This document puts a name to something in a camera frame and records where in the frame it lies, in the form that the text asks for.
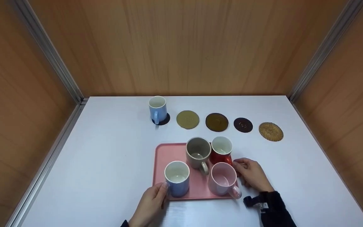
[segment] metal frame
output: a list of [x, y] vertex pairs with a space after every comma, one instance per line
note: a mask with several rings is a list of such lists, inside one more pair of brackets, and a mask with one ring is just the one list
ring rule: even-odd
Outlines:
[[333, 27], [331, 27], [329, 33], [324, 38], [316, 53], [314, 53], [312, 59], [301, 74], [298, 82], [292, 88], [292, 91], [288, 95], [288, 98], [292, 103], [294, 103], [296, 99], [298, 99], [299, 95], [302, 93], [306, 85], [320, 68], [321, 64], [327, 58], [338, 40], [347, 30], [348, 26], [354, 20], [355, 16], [358, 14], [362, 6], [363, 0], [349, 0], [347, 2], [346, 6], [338, 16]]
[[49, 153], [47, 154], [46, 158], [44, 159], [42, 165], [40, 166], [39, 170], [37, 171], [36, 175], [34, 176], [32, 182], [30, 183], [29, 187], [27, 188], [25, 194], [23, 195], [22, 199], [16, 206], [15, 211], [12, 213], [9, 221], [6, 223], [5, 227], [17, 227], [21, 226], [26, 214], [29, 211], [30, 206], [33, 204], [39, 190], [44, 184], [47, 176], [51, 168], [53, 167], [57, 157], [59, 156], [62, 148], [66, 140], [68, 139], [72, 129], [76, 121], [78, 120], [79, 116], [81, 115], [82, 110], [85, 107], [85, 104], [77, 105], [75, 109], [72, 111], [69, 119], [65, 123], [64, 127], [62, 128], [61, 132], [59, 133], [56, 141], [54, 142], [52, 148], [50, 149]]
[[37, 18], [32, 7], [27, 0], [10, 0], [12, 7], [17, 12], [18, 16], [27, 29], [32, 34], [33, 38], [42, 49], [47, 60], [52, 65], [53, 69], [61, 79], [64, 86], [67, 88], [68, 92], [71, 94], [72, 98], [77, 104], [80, 104], [84, 99], [81, 90], [72, 78], [71, 73], [65, 66], [62, 58], [55, 49], [53, 43], [51, 42], [49, 36], [44, 30], [40, 20]]

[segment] woven rattan coaster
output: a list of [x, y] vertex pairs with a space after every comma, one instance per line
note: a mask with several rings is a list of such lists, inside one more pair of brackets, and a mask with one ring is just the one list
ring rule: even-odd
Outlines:
[[236, 118], [233, 125], [239, 132], [250, 132], [253, 129], [253, 124], [246, 118]]
[[191, 110], [184, 110], [177, 115], [176, 121], [180, 127], [192, 129], [199, 124], [200, 118], [195, 112]]
[[271, 122], [264, 122], [258, 127], [260, 134], [269, 141], [280, 141], [284, 137], [284, 133], [278, 125]]
[[207, 127], [214, 132], [222, 132], [228, 128], [229, 121], [226, 116], [219, 113], [211, 113], [205, 119]]
[[169, 121], [170, 121], [170, 115], [167, 114], [166, 118], [163, 121], [159, 122], [158, 125], [166, 125]]

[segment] wooden wall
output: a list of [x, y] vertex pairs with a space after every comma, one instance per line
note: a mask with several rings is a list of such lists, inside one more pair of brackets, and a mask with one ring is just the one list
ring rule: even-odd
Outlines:
[[0, 0], [0, 226], [74, 107], [31, 35]]
[[85, 96], [287, 95], [347, 0], [29, 2]]
[[295, 105], [363, 209], [363, 8]]

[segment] mug handle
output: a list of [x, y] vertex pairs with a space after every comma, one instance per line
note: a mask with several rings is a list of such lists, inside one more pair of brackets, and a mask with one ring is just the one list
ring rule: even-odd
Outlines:
[[234, 185], [229, 188], [228, 190], [229, 195], [231, 195], [235, 200], [240, 199], [242, 197], [242, 192], [240, 191], [239, 187]]
[[155, 125], [159, 124], [158, 112], [157, 111], [155, 111], [155, 113], [154, 113], [154, 121], [155, 121]]
[[225, 162], [229, 165], [232, 165], [232, 157], [231, 155], [228, 155], [225, 157]]
[[201, 163], [200, 170], [204, 175], [209, 174], [208, 166], [206, 165], [206, 163], [204, 161]]
[[[228, 156], [226, 156], [225, 157], [225, 162], [227, 163], [227, 164], [229, 164], [229, 165], [231, 165], [231, 166], [233, 166], [233, 164], [232, 164], [232, 157], [231, 157], [231, 155], [228, 155]], [[242, 175], [238, 172], [238, 171], [236, 171], [236, 176], [237, 177], [241, 177]]]

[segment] left hand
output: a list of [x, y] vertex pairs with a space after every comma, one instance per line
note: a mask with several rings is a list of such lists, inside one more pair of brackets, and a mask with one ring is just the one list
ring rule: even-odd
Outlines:
[[130, 227], [147, 226], [161, 209], [163, 200], [167, 195], [168, 183], [158, 183], [148, 188], [141, 197], [140, 203], [131, 217]]

